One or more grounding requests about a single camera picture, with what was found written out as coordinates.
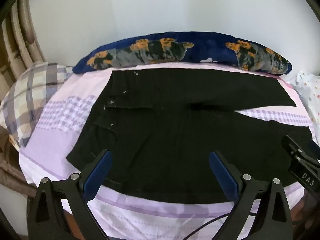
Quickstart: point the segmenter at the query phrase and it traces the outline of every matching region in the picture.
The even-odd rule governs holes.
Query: pocket
[[[110,108],[153,108],[154,95],[149,81],[140,78],[136,71],[113,71],[110,93],[106,98],[106,107]]]
[[[129,167],[134,164],[135,156],[151,135],[152,110],[105,108],[94,126],[96,134],[93,141],[97,141],[101,150],[104,147],[113,154],[110,179],[121,183],[125,180]]]
[[[113,152],[116,142],[116,135],[111,130],[102,129],[92,123],[86,133],[80,135],[66,159],[81,171],[92,163],[103,149]]]

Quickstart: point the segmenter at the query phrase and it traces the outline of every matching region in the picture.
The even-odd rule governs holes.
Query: cable
[[[320,212],[317,211],[317,212],[313,213],[313,214],[312,214],[311,216],[309,216],[309,217],[306,217],[306,218],[303,218],[303,219],[300,219],[300,220],[296,220],[296,221],[292,221],[292,224],[293,224],[293,225],[299,225],[299,224],[301,224],[301,223],[304,223],[304,222],[307,222],[307,221],[309,221],[309,220],[315,219],[316,217],[319,216],[319,214],[320,214]]]
[[[200,226],[199,228],[197,228],[196,230],[194,230],[193,232],[191,232],[189,235],[187,235],[185,238],[183,238],[183,240],[187,240],[190,236],[193,236],[196,232],[198,232],[199,230],[201,230],[202,228],[206,227],[207,225],[221,219],[221,218],[224,218],[224,217],[227,217],[230,213],[227,213],[227,214],[224,214],[224,215],[221,215],[219,217],[216,217],[208,222],[206,222],[205,224],[203,224],[202,226]],[[250,216],[253,216],[255,217],[257,214],[256,213],[252,213],[250,212],[249,214]]]

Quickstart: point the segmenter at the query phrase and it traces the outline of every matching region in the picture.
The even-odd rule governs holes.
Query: screw
[[[42,184],[46,184],[48,182],[48,178],[43,178],[43,179],[41,179],[41,183]]]
[[[250,180],[251,176],[249,174],[243,174],[242,176],[245,180]]]
[[[71,179],[72,180],[76,180],[78,178],[79,178],[79,174],[78,173],[74,173],[74,174],[71,175]]]
[[[280,180],[277,179],[277,178],[274,178],[274,179],[273,179],[273,182],[276,183],[276,184],[280,184]]]

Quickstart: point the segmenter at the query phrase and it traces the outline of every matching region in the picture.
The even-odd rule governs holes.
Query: black pants
[[[102,149],[113,153],[104,185],[126,195],[171,203],[227,201],[209,167],[219,150],[255,179],[295,179],[281,147],[290,135],[307,150],[308,127],[234,112],[295,106],[274,78],[205,69],[114,71],[67,156],[83,169]]]

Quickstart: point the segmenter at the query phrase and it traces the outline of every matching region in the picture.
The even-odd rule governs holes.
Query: bed sheet
[[[130,69],[159,67],[206,68],[265,75],[215,63],[163,63]],[[43,177],[54,181],[66,179],[72,173],[79,172],[65,158],[76,143],[90,109],[107,84],[112,70],[114,69],[71,76],[47,103],[30,141],[26,147],[20,148],[20,166],[29,183],[38,186]],[[308,126],[313,140],[316,141],[313,124],[296,91],[280,78],[272,78],[278,79],[296,103],[296,107],[268,106],[239,112],[266,121],[276,120],[291,125]],[[302,198],[303,190],[299,183],[285,188],[291,208]],[[71,213],[68,202],[63,200],[62,204],[64,209]],[[258,205],[259,200],[256,200],[252,212],[257,211]],[[88,206],[108,236],[138,240],[183,238],[208,220],[229,213],[233,203],[162,203],[123,195],[102,186],[96,198],[88,202]],[[193,239],[212,238],[224,220],[225,218],[203,228]],[[248,234],[252,223],[253,217],[250,217],[240,238]]]
[[[320,140],[320,77],[299,72],[294,80],[291,81],[292,86],[300,95],[301,101],[313,122],[316,138],[319,145]]]

